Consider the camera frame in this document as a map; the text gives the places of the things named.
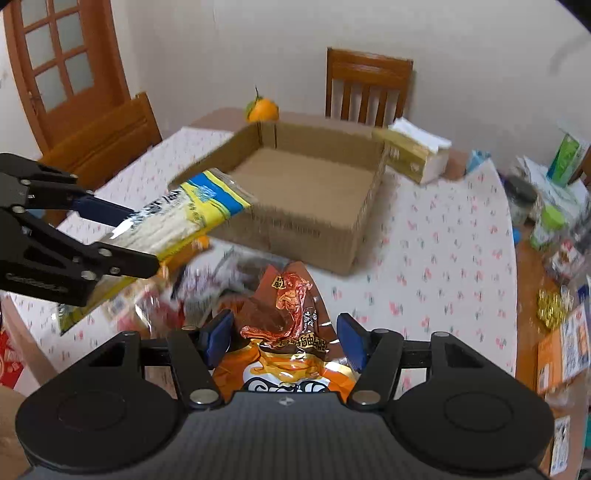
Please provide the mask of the pink red snack packet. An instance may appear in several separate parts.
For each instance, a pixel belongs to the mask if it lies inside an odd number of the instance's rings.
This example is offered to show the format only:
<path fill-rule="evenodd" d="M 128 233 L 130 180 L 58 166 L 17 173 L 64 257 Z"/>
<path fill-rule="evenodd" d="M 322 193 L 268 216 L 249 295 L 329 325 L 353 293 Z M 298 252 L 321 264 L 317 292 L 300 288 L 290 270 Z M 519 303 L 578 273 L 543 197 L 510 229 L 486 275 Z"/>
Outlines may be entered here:
<path fill-rule="evenodd" d="M 180 306 L 153 282 L 132 283 L 106 302 L 103 311 L 116 332 L 135 331 L 142 339 L 164 338 L 184 324 Z"/>

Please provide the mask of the small brown pig snack packet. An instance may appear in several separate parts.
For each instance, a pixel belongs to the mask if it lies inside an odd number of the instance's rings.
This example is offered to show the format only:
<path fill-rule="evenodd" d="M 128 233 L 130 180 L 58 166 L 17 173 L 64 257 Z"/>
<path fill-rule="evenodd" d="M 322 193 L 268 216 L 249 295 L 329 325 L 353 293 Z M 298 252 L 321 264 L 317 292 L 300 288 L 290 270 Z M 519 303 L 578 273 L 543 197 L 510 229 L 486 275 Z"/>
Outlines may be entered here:
<path fill-rule="evenodd" d="M 200 319 L 211 310 L 211 302 L 221 292 L 221 287 L 211 270 L 186 268 L 177 282 L 174 297 L 186 318 Z"/>

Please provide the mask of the brown orange crinkled snack bag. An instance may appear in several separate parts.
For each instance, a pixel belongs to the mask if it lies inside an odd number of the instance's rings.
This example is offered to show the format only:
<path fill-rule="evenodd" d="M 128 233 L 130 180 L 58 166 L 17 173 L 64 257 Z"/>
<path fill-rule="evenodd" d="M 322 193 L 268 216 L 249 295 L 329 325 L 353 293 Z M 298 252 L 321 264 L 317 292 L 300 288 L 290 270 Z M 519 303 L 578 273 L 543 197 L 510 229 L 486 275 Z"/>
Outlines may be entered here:
<path fill-rule="evenodd" d="M 317 284 L 304 263 L 266 269 L 252 294 L 249 323 L 235 320 L 233 338 L 212 377 L 226 401 L 239 391 L 338 393 L 349 397 L 356 374 L 342 352 Z"/>

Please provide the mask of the dark clear jerky pouch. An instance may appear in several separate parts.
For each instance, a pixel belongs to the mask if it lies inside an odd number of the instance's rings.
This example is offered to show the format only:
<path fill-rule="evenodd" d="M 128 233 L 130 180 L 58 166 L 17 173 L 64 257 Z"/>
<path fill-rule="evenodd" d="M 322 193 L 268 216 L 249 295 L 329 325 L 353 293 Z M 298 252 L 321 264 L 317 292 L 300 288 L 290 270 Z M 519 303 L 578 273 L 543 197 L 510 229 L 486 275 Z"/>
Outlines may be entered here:
<path fill-rule="evenodd" d="M 288 260 L 283 257 L 245 255 L 232 252 L 221 259 L 212 272 L 212 284 L 221 290 L 253 293 L 259 288 L 266 269 L 283 271 Z"/>

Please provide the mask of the yellow blue fish strip pack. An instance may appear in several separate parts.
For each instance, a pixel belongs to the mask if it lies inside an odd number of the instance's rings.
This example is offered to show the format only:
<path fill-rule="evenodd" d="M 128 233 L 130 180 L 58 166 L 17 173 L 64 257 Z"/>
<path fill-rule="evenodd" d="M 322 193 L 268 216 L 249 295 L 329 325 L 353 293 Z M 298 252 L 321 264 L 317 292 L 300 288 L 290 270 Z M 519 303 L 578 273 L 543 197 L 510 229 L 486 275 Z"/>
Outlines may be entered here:
<path fill-rule="evenodd" d="M 105 236 L 106 244 L 164 263 L 256 202 L 231 176 L 211 168 L 132 213 Z"/>

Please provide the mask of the orange snack packet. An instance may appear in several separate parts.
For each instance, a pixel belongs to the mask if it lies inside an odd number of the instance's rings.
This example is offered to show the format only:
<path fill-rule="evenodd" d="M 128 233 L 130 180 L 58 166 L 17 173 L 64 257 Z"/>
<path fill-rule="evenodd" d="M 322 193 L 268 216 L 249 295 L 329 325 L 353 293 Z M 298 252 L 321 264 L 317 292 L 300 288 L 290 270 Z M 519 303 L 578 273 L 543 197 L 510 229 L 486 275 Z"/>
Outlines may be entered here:
<path fill-rule="evenodd" d="M 168 280 L 181 267 L 190 263 L 195 256 L 205 252 L 209 248 L 211 248 L 211 240 L 209 240 L 207 236 L 200 236 L 191 240 L 175 252 L 165 256 L 160 261 L 157 276 L 164 280 Z"/>

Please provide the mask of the black red bull snack packet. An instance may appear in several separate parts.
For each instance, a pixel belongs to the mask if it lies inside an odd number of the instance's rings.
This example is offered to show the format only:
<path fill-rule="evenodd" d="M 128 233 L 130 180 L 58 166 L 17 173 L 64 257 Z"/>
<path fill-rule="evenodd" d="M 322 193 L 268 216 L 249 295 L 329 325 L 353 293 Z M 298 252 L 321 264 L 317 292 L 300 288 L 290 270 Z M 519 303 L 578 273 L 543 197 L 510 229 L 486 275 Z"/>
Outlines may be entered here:
<path fill-rule="evenodd" d="M 252 314 L 256 312 L 256 305 L 252 302 L 252 298 L 245 295 L 226 294 L 215 301 L 211 315 L 216 316 L 224 310 L 229 310 L 236 321 L 249 323 L 252 320 Z"/>

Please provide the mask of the wooden chair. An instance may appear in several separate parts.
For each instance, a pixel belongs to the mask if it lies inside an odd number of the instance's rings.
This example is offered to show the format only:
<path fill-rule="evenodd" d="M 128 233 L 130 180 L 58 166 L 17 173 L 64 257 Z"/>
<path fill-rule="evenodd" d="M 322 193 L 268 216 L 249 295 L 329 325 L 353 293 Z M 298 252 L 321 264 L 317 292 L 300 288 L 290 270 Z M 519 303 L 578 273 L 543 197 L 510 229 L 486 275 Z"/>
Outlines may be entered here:
<path fill-rule="evenodd" d="M 77 176 L 95 191 L 162 141 L 147 94 L 110 111 L 64 140 L 41 163 Z"/>
<path fill-rule="evenodd" d="M 385 127 L 404 116 L 414 74 L 414 61 L 334 47 L 327 48 L 325 117 L 332 118 L 332 88 L 342 84 L 342 121 L 351 120 L 353 88 L 361 89 L 358 122 L 366 124 L 372 95 L 377 94 L 374 126 Z"/>

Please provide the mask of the red gift bags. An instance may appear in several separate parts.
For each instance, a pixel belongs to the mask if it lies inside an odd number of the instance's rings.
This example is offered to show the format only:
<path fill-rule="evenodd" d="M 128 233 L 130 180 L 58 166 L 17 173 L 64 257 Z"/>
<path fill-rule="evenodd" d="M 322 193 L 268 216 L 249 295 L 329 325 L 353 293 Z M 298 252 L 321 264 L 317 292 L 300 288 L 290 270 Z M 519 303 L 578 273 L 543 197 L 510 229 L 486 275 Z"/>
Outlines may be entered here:
<path fill-rule="evenodd" d="M 0 384 L 13 389 L 23 370 L 25 364 L 20 353 L 13 344 L 10 334 L 2 327 L 0 333 Z"/>

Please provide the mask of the wooden glass door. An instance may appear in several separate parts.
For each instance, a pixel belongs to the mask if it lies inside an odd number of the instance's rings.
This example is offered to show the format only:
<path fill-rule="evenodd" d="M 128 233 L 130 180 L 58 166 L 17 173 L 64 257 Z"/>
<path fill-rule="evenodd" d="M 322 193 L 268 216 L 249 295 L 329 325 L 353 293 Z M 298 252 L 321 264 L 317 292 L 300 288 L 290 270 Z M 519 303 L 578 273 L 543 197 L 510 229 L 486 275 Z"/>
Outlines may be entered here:
<path fill-rule="evenodd" d="M 130 99 L 109 1 L 12 1 L 3 23 L 41 152 Z"/>

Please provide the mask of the gold foil candies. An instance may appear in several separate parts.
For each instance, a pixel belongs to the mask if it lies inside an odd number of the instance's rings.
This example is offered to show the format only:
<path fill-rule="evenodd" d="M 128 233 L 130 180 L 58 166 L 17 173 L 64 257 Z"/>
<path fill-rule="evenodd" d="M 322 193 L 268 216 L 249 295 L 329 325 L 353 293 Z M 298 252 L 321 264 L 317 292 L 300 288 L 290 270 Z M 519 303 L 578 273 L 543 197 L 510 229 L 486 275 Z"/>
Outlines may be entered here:
<path fill-rule="evenodd" d="M 569 290 L 562 286 L 559 291 L 540 289 L 537 300 L 537 317 L 550 330 L 556 330 L 572 309 L 574 299 Z"/>

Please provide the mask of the gold tissue box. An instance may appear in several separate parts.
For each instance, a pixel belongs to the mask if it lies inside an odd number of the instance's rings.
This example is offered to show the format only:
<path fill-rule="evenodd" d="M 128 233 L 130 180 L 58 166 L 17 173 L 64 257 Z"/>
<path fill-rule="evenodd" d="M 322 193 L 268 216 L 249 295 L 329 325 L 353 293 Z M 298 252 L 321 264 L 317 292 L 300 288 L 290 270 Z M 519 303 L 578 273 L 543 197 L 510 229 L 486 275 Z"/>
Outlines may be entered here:
<path fill-rule="evenodd" d="M 446 171 L 452 141 L 432 134 L 402 117 L 372 137 L 383 142 L 387 163 L 419 185 L 431 183 Z"/>

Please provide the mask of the green lid bottle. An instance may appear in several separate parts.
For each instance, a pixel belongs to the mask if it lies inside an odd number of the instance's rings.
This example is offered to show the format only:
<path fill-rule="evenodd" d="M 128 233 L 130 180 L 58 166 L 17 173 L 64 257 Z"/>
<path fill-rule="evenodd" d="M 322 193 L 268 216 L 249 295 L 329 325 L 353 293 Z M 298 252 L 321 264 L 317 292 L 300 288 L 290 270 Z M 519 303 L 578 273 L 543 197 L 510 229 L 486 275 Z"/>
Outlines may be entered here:
<path fill-rule="evenodd" d="M 551 204 L 545 205 L 530 235 L 531 247 L 543 250 L 565 225 L 566 219 L 562 212 Z"/>

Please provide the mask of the light blue box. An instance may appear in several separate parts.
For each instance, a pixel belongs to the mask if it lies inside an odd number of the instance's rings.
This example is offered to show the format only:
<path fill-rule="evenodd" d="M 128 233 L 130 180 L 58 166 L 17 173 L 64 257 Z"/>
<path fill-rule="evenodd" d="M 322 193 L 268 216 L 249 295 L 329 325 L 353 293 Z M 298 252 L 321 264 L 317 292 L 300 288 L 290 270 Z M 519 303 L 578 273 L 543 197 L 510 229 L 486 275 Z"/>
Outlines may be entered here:
<path fill-rule="evenodd" d="M 491 158 L 491 153 L 482 150 L 472 150 L 466 164 L 466 174 L 476 170 L 481 164 Z"/>

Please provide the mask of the pile of papers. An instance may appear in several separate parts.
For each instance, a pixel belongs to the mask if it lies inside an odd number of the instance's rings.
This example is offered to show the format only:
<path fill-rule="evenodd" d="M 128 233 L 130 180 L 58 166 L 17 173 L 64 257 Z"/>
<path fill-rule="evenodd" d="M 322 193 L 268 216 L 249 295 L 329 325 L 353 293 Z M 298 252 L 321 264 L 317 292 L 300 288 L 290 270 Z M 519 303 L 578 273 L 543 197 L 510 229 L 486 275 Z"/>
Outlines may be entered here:
<path fill-rule="evenodd" d="M 571 223 L 590 211 L 590 193 L 581 180 L 560 187 L 547 178 L 548 168 L 528 157 L 516 157 L 516 169 L 538 192 L 543 205 L 552 204 Z"/>

